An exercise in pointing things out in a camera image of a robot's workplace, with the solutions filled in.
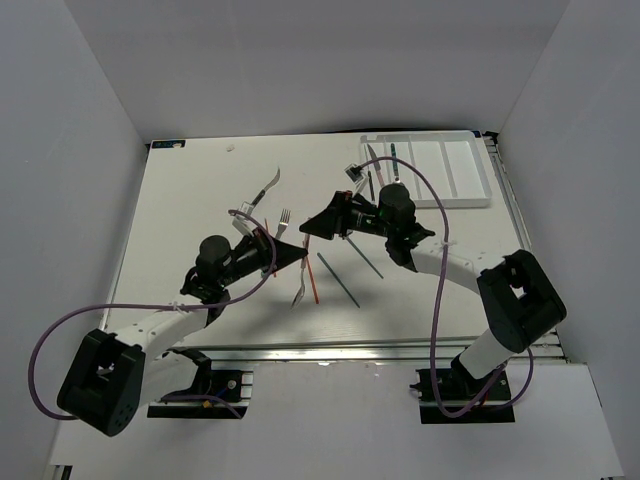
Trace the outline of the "fork with teal handle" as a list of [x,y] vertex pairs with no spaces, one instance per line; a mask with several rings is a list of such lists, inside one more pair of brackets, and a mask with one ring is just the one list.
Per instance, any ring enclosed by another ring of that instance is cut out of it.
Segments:
[[277,226],[275,239],[281,239],[290,223],[291,211],[289,209],[283,209]]

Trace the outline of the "teal chopstick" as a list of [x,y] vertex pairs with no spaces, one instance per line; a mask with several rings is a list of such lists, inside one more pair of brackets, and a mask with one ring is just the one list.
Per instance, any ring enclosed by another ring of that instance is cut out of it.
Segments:
[[352,247],[352,249],[364,260],[364,262],[375,272],[375,274],[380,279],[384,279],[384,275],[380,272],[380,270],[376,267],[376,265],[368,258],[368,256],[356,245],[356,243],[350,237],[347,237],[346,241]]
[[324,267],[327,269],[327,271],[330,273],[330,275],[333,277],[333,279],[337,282],[337,284],[341,287],[344,293],[349,297],[352,303],[356,306],[356,308],[361,308],[361,305],[358,302],[358,300],[355,298],[352,292],[348,289],[346,284],[342,281],[342,279],[339,277],[336,271],[332,268],[332,266],[329,264],[326,258],[320,252],[316,253],[316,256],[324,265]]

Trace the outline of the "spoon with pink handle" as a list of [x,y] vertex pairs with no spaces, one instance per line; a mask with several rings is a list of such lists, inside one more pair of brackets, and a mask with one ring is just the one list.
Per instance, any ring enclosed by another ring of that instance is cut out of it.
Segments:
[[299,288],[296,292],[296,294],[294,295],[294,298],[292,300],[291,309],[296,308],[302,301],[302,299],[305,296],[306,293],[306,284],[305,284],[305,270],[307,267],[307,258],[304,258],[301,260],[301,265],[300,265],[300,273],[299,273]]

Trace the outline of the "curved blade dark-handled knife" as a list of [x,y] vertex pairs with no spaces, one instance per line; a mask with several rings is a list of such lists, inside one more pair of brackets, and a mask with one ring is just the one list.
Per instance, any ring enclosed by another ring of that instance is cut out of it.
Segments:
[[280,180],[280,175],[281,175],[281,170],[280,170],[280,167],[278,167],[274,177],[259,191],[259,193],[256,195],[256,197],[251,202],[251,205],[253,207],[257,206],[260,203],[260,201],[265,197],[267,192],[271,188],[273,188],[275,185],[277,185],[277,183]]

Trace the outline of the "knife with black handle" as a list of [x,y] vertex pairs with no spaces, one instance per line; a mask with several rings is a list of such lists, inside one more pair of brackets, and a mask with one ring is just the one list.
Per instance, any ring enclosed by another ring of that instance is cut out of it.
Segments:
[[[367,161],[372,161],[374,158],[374,154],[371,153],[371,145],[366,144],[365,152],[367,154]],[[367,177],[368,177],[368,189],[369,189],[369,197],[372,203],[375,203],[375,189],[373,183],[373,164],[367,165]]]

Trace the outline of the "knife with pink handle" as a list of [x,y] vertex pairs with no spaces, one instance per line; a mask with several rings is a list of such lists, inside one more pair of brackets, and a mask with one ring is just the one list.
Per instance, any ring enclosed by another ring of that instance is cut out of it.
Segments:
[[386,182],[382,173],[382,167],[380,165],[380,162],[378,161],[378,156],[370,144],[367,145],[367,150],[370,156],[370,160],[372,161],[374,171],[376,172],[376,177],[378,179],[379,185],[381,188],[383,188],[386,185]]

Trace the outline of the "spoon with teal handle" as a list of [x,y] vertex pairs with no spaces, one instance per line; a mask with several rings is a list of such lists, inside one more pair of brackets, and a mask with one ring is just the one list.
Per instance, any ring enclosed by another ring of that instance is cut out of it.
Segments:
[[390,153],[391,156],[393,157],[393,161],[392,161],[392,170],[393,170],[393,175],[394,175],[394,183],[396,184],[400,184],[401,183],[401,179],[400,179],[400,174],[399,174],[399,164],[397,162],[397,151],[396,151],[396,145],[395,143],[391,143],[390,144]]

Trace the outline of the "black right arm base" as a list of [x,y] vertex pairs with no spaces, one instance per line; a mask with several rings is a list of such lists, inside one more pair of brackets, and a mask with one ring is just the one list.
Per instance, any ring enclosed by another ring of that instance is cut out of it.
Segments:
[[[512,406],[503,407],[512,399],[512,392],[504,371],[500,373],[491,388],[480,397],[463,416],[449,418],[437,406],[431,385],[430,370],[416,371],[417,381],[409,386],[410,392],[419,401],[420,420],[424,425],[446,424],[506,424],[515,422]],[[465,379],[456,369],[437,368],[436,380],[441,401],[447,410],[458,411],[468,404],[491,378],[487,375],[480,380]]]

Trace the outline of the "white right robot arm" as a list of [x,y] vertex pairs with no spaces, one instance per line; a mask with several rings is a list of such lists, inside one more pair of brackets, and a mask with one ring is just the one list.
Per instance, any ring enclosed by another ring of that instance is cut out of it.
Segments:
[[385,238],[398,266],[444,276],[481,298],[487,330],[451,363],[441,390],[472,399],[484,391],[493,372],[524,352],[567,316],[567,309],[536,257],[518,250],[496,256],[438,240],[421,226],[408,190],[382,188],[372,204],[350,191],[336,192],[329,205],[304,222],[304,234],[332,239],[360,232]]

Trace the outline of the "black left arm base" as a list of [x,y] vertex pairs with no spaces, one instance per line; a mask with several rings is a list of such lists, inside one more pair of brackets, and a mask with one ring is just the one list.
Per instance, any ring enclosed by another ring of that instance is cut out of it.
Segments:
[[199,350],[174,348],[152,361],[140,403],[151,419],[240,420],[252,386],[250,370],[216,366]]

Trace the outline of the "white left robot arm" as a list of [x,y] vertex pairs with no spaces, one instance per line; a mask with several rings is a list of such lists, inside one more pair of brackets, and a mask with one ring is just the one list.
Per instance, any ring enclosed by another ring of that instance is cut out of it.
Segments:
[[107,436],[122,432],[139,407],[155,403],[230,405],[215,386],[210,359],[185,337],[219,318],[228,288],[256,272],[278,271],[308,251],[260,230],[236,245],[204,239],[173,305],[114,332],[95,329],[82,340],[57,396],[65,412]]

